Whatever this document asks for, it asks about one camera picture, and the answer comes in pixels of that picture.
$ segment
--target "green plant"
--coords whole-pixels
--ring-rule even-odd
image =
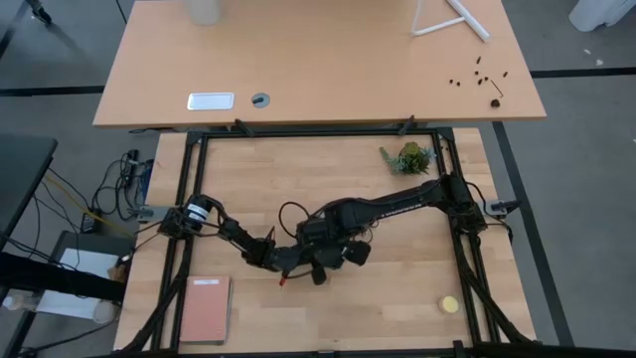
[[[397,157],[391,157],[383,147],[380,147],[380,153],[392,174],[428,174],[430,160],[435,157],[432,149],[420,148],[415,142],[405,144]]]

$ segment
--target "wooden tabletop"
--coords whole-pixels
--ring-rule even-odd
[[[454,131],[466,179],[477,184],[487,198],[496,198],[479,131]],[[184,140],[185,134],[161,135],[147,198],[150,205],[174,203]],[[429,136],[414,135],[214,139],[209,142],[202,192],[223,202],[253,236],[264,236],[275,226],[277,244],[291,245],[293,239],[277,221],[278,208],[286,201],[299,202],[312,212],[333,199],[375,198],[436,177],[434,164],[430,175],[389,173],[379,147],[395,153],[414,140],[420,146],[431,146]],[[197,162],[197,153],[195,148],[192,163]],[[194,170],[193,164],[190,178],[194,178]],[[293,227],[303,214],[288,209],[283,220]],[[139,242],[152,232],[142,233]],[[167,240],[162,239],[149,242],[135,254],[115,348],[130,341],[157,302],[167,247]],[[493,297],[521,332],[533,337],[506,231],[491,227],[481,239]],[[311,277],[304,277],[289,280],[280,289],[278,274],[248,266],[232,245],[198,238],[190,274],[227,274],[234,281],[230,334],[226,345],[189,344],[180,351],[439,348],[450,347],[456,339],[470,345],[463,308],[457,314],[445,314],[438,308],[445,295],[462,300],[447,217],[428,208],[383,220],[374,230],[372,247],[364,266],[346,263],[339,270],[328,270],[323,285],[316,286]],[[478,312],[482,334],[487,337],[480,304]],[[171,308],[166,317],[164,346],[173,313]]]
[[[181,1],[138,1],[93,124],[545,118],[501,0],[462,3],[489,43],[465,23],[412,38],[415,0],[232,0],[215,26],[192,24]],[[456,17],[426,0],[419,26]],[[234,108],[189,111],[192,92],[233,92]],[[258,92],[269,106],[253,106]]]

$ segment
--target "white stand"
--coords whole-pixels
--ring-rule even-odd
[[[636,5],[636,0],[578,0],[569,13],[569,21],[581,32],[592,31],[600,25],[615,25]]]
[[[425,29],[415,30],[415,26],[417,26],[417,19],[419,18],[419,13],[421,12],[421,8],[423,6],[423,0],[417,0],[417,10],[415,10],[413,23],[410,26],[410,34],[412,36],[421,36],[465,21],[473,29],[473,31],[477,33],[482,41],[487,42],[490,39],[490,34],[488,33],[488,31],[486,31],[486,29],[481,26],[481,24],[470,14],[470,12],[464,7],[464,5],[459,2],[459,0],[446,0],[446,2],[450,6],[452,6],[453,9],[455,9],[455,11],[459,15],[461,15],[461,17],[446,21],[435,26],[427,27]]]

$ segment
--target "pink book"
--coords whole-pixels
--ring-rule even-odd
[[[181,321],[181,343],[225,344],[232,280],[228,276],[190,276]]]

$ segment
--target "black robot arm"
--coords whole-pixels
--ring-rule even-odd
[[[366,262],[371,246],[356,238],[373,223],[423,207],[448,214],[461,230],[480,232],[486,228],[464,179],[450,174],[373,200],[332,201],[297,225],[297,244],[291,247],[275,246],[273,228],[265,238],[253,238],[227,214],[223,204],[206,195],[193,195],[183,207],[171,209],[159,232],[175,239],[218,237],[237,247],[249,265],[282,271],[283,278],[298,266],[312,265],[314,283],[321,284],[326,279],[324,268],[338,269],[344,260],[360,266]],[[214,212],[217,223],[210,224],[207,221]],[[201,234],[204,226],[217,231]]]

